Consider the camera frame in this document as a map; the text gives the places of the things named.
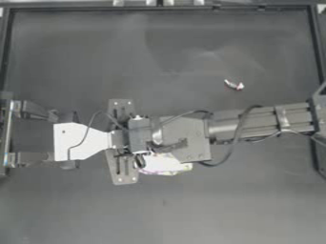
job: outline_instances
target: white bracket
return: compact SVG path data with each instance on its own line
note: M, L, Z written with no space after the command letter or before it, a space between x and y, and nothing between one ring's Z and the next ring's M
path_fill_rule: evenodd
M122 148L121 131L101 132L89 128L85 136L86 129L77 123L53 125L54 161L84 160L102 150Z

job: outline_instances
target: cable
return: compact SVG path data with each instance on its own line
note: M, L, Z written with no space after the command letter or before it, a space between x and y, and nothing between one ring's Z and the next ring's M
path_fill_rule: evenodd
M224 154L223 159L217 163L213 163L213 164L205 163L203 161L199 162L199 164L201 164L205 167L216 167L216 166L219 166L219 165L221 165L221 164L224 164L227 162L227 160L231 157L231 154L232 154L232 151L233 151L233 147L235 147L235 145L236 145L236 143L239 141L240 134L241 134L241 131L243 131L243 127L244 127L244 123L245 123L248 114L249 114L251 110L255 109L255 108L260 108L260 105L252 105L252 106L249 106L243 111L243 113L240 114L239 122L237 122L236 129L235 129L235 132L233 132L233 137L232 137L231 145L229 145L229 148L228 148L227 153Z
M187 116L189 114L193 114L193 113L204 113L205 115L211 114L209 111L204 111L204 110L196 110L196 111L184 112L184 113L173 116L172 118L168 118L168 119L162 120L161 125L164 126L164 125L172 123L175 120L180 119L180 117L184 117L184 116Z
M90 128L90 126L92 126L92 124L94 122L94 118L100 114L104 114L108 117L108 119L112 121L112 123L117 126L117 128L120 128L124 132L126 132L126 128L118 123L118 121L116 120L116 118L108 112L104 112L104 111L94 112L93 115L92 115L92 118L89 120L89 123L88 123L88 126L86 126L86 130L85 130L85 133L84 133L84 136L82 136L82 139L80 140L80 142L76 145L73 145L73 146L70 146L68 148L68 160L69 160L69 151L70 151L70 149L77 148L84 143L84 141L86 139L86 136L88 136L89 128Z
M263 142L265 141L267 139L272 138L272 137L276 137L281 134L281 132L276 131L273 132L272 134L267 135L265 137L263 137L261 139L247 139L245 141L249 142L249 143L257 143L257 142Z
M195 113L204 113L205 115L211 115L212 114L209 111L204 111L204 110L188 111L188 112L184 112L184 113L181 113L181 114L179 114L179 115L162 120L160 122L160 125L165 126L167 124L172 123L175 120L180 119L180 117L184 117L184 116L195 114ZM132 131L145 130L145 129L150 129L150 126L137 127L137 128L128 129L128 130L132 132Z

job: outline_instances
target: black surface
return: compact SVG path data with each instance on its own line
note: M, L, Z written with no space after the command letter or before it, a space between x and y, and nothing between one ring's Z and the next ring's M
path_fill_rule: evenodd
M224 78L244 91L229 91ZM84 122L108 98L132 98L138 113L176 114L300 102L316 87L303 11L24 12L13 20L6 89L77 109ZM50 126L14 125L17 149L50 148ZM1 243L324 240L326 184L305 138L240 145L216 169L141 176L112 186L102 154L74 172L14 170L0 185Z

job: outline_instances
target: small object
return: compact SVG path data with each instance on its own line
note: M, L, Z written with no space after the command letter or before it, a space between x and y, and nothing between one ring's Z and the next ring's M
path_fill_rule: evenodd
M236 90L236 91L240 91L240 90L243 90L243 88L244 88L244 85L243 85L241 82L240 82L239 84L235 84L235 83L229 82L229 81L225 79L225 80L224 80L224 83L225 83L225 85L227 85L229 88L232 88L232 89Z
M138 169L142 174L173 176L192 170L192 163L180 163L169 153L144 155L145 167Z

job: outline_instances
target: white plastic part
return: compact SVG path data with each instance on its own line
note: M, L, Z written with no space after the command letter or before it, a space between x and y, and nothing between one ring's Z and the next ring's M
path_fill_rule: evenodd
M317 14L320 14L326 9L326 4L316 4L316 11L317 11Z
M142 174L176 175L192 170L192 163L181 164L169 153L144 155L146 166L138 170Z
M84 160L100 151L112 148L110 132L101 132L89 128L82 144L86 126L77 123L62 123L53 125L54 135L54 161Z

